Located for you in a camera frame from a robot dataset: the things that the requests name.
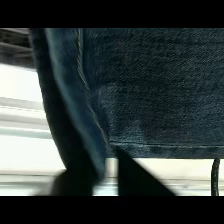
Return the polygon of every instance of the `black cable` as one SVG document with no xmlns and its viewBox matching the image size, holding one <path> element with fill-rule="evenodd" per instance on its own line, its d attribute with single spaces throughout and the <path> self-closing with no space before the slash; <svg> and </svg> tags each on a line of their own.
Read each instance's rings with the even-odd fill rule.
<svg viewBox="0 0 224 224">
<path fill-rule="evenodd" d="M 219 196 L 219 164 L 220 159 L 215 159 L 211 172 L 211 195 Z"/>
</svg>

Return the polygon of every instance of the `denim fabric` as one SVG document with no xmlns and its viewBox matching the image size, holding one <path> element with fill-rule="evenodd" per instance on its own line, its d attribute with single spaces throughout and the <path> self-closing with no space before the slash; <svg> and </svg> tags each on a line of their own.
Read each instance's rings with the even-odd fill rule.
<svg viewBox="0 0 224 224">
<path fill-rule="evenodd" d="M 98 171 L 115 147 L 139 158 L 224 157 L 223 28 L 49 28 L 44 38 Z"/>
</svg>

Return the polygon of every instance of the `wire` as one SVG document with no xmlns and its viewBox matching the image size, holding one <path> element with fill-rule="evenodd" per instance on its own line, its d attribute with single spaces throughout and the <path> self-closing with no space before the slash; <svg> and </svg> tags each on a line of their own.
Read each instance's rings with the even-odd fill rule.
<svg viewBox="0 0 224 224">
<path fill-rule="evenodd" d="M 219 164 L 220 159 L 215 159 L 211 172 L 211 195 L 219 196 Z"/>
</svg>

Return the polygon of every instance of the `clothing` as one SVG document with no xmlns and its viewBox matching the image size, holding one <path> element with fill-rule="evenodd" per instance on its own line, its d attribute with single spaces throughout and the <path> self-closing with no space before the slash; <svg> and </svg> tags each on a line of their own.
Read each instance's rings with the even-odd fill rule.
<svg viewBox="0 0 224 224">
<path fill-rule="evenodd" d="M 46 28 L 31 40 L 65 163 L 74 136 L 101 177 L 117 146 L 137 158 L 224 157 L 223 28 Z"/>
</svg>

